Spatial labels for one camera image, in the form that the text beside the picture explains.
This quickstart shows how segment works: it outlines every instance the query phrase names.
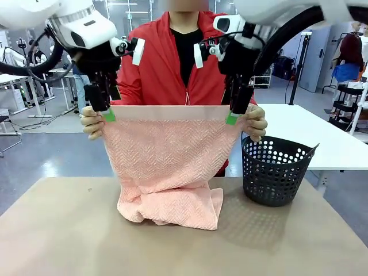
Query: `plastic basket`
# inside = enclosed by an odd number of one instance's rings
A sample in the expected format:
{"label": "plastic basket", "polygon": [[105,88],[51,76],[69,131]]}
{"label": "plastic basket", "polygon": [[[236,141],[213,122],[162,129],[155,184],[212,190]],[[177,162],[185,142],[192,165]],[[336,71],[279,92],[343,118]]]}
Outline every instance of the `plastic basket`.
{"label": "plastic basket", "polygon": [[248,198],[266,206],[284,206],[294,199],[316,148],[265,136],[241,141],[243,189]]}

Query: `pink towel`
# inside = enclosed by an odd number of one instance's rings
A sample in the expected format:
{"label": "pink towel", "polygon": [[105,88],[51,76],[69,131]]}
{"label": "pink towel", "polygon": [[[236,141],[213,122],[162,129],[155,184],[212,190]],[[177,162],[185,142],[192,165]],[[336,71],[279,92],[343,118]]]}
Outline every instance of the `pink towel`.
{"label": "pink towel", "polygon": [[110,162],[121,183],[118,211],[130,221],[150,219],[216,230],[222,189],[208,181],[225,163],[243,120],[225,124],[228,106],[114,106],[104,127]]}

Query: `finger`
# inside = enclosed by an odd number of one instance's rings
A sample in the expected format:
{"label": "finger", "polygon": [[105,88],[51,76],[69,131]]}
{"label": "finger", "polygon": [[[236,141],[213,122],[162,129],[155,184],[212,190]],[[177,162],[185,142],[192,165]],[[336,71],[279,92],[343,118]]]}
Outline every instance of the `finger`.
{"label": "finger", "polygon": [[82,115],[87,117],[94,117],[97,113],[93,110],[92,106],[86,106],[82,109]]}
{"label": "finger", "polygon": [[94,117],[82,117],[80,119],[80,123],[82,125],[93,125],[93,124],[97,124],[98,122],[103,121],[102,116],[94,116]]}
{"label": "finger", "polygon": [[261,140],[262,140],[262,137],[251,135],[251,140],[252,140],[253,142],[258,143],[259,141],[261,141]]}
{"label": "finger", "polygon": [[255,129],[253,127],[249,127],[247,133],[250,136],[264,136],[266,135],[266,131],[264,129]]}
{"label": "finger", "polygon": [[256,119],[256,118],[264,118],[265,111],[262,108],[256,108],[253,111],[250,111],[246,114],[246,119]]}
{"label": "finger", "polygon": [[100,138],[101,136],[102,136],[102,131],[96,131],[96,132],[92,133],[90,136],[88,136],[88,139],[90,141],[94,141],[94,140]]}
{"label": "finger", "polygon": [[99,131],[104,127],[104,122],[98,122],[97,124],[88,125],[83,129],[86,134],[91,134],[93,132]]}
{"label": "finger", "polygon": [[248,120],[248,124],[255,129],[266,129],[269,125],[263,118],[260,120]]}

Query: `gray door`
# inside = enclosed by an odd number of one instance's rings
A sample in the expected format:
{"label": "gray door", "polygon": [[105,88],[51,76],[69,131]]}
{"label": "gray door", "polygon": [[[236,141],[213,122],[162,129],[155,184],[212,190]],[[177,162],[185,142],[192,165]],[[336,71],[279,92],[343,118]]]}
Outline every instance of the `gray door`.
{"label": "gray door", "polygon": [[313,29],[310,31],[313,33],[310,37],[306,52],[299,86],[314,93],[317,89],[331,27]]}

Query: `blue jeans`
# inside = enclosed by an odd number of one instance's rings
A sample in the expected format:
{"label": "blue jeans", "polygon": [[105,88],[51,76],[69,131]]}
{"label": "blue jeans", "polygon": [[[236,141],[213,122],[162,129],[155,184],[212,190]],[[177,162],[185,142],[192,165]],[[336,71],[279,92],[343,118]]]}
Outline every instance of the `blue jeans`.
{"label": "blue jeans", "polygon": [[78,97],[78,109],[82,113],[82,109],[86,107],[85,85],[90,84],[87,75],[73,75],[76,87],[76,96]]}

